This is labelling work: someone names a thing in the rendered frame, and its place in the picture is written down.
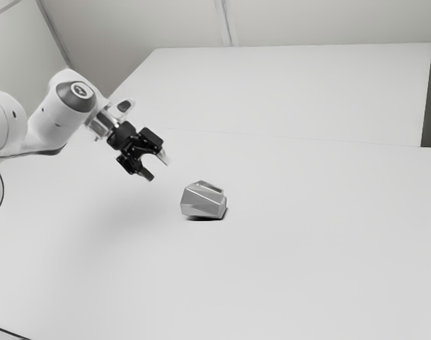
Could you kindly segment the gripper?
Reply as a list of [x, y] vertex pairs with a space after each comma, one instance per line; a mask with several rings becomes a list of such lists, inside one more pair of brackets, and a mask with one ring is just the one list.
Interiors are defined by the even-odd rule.
[[121, 152], [116, 160], [127, 173], [137, 174], [147, 181], [153, 181], [154, 175], [142, 163], [145, 154], [154, 155], [166, 166], [171, 163], [163, 147], [163, 140], [156, 133], [147, 127], [137, 133], [128, 121], [113, 130], [107, 138], [107, 144]]

